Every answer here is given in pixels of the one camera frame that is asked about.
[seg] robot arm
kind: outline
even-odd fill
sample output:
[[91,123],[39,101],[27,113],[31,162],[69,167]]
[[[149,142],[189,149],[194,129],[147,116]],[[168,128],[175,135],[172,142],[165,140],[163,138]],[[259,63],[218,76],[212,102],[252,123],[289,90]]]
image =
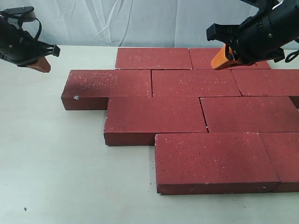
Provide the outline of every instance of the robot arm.
[[[24,22],[37,20],[39,29],[35,37],[22,29]],[[45,56],[59,56],[60,48],[38,41],[41,22],[35,17],[33,7],[11,8],[0,11],[0,59],[41,72],[50,72]]]
[[[221,70],[259,61],[285,59],[285,44],[299,43],[299,0],[242,0],[259,8],[257,14],[240,25],[213,24],[206,30],[207,40],[224,43],[212,60],[212,68]],[[290,62],[299,51],[290,54]]]

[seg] white curtain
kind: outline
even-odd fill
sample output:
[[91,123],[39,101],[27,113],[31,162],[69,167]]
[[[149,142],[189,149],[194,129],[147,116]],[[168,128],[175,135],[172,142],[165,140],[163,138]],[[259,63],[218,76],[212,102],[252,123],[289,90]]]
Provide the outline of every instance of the white curtain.
[[[41,40],[58,45],[219,47],[213,23],[240,24],[257,9],[240,0],[1,0],[0,10],[33,6]],[[32,34],[38,24],[25,28]],[[298,48],[290,43],[285,49]]]

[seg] black cable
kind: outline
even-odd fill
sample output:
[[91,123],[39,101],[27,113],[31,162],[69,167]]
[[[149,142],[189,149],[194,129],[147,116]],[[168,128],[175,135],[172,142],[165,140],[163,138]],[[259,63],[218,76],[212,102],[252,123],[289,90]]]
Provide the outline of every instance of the black cable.
[[291,62],[292,60],[294,60],[294,59],[295,59],[296,57],[298,57],[298,56],[299,56],[299,50],[296,50],[296,51],[290,53],[290,54],[286,57],[286,59],[285,59],[285,63],[289,63],[289,62]]
[[42,23],[37,18],[28,18],[28,17],[24,18],[22,16],[10,15],[10,14],[5,13],[5,12],[0,12],[0,15],[8,17],[8,18],[11,18],[11,19],[17,19],[17,20],[27,20],[27,19],[36,20],[36,21],[39,22],[39,28],[38,28],[38,31],[36,33],[36,36],[34,37],[34,40],[37,41],[38,38],[39,38],[39,36],[41,35],[41,32],[42,32]]

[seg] brick pattern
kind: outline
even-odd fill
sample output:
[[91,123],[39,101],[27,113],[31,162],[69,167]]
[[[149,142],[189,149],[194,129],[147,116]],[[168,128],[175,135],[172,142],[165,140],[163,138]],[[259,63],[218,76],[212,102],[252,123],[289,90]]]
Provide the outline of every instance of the brick pattern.
[[108,146],[156,145],[157,192],[299,192],[299,70],[211,70],[220,49],[119,49],[73,70],[66,110],[105,110]]

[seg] white tabletop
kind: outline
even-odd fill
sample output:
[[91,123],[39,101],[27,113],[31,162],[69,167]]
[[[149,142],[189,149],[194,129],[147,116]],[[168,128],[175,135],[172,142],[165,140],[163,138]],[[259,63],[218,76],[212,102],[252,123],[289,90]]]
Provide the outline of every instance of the white tabletop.
[[160,196],[153,147],[107,147],[105,111],[65,111],[69,71],[114,69],[116,54],[62,46],[49,74],[0,61],[1,224],[299,223],[299,193]]

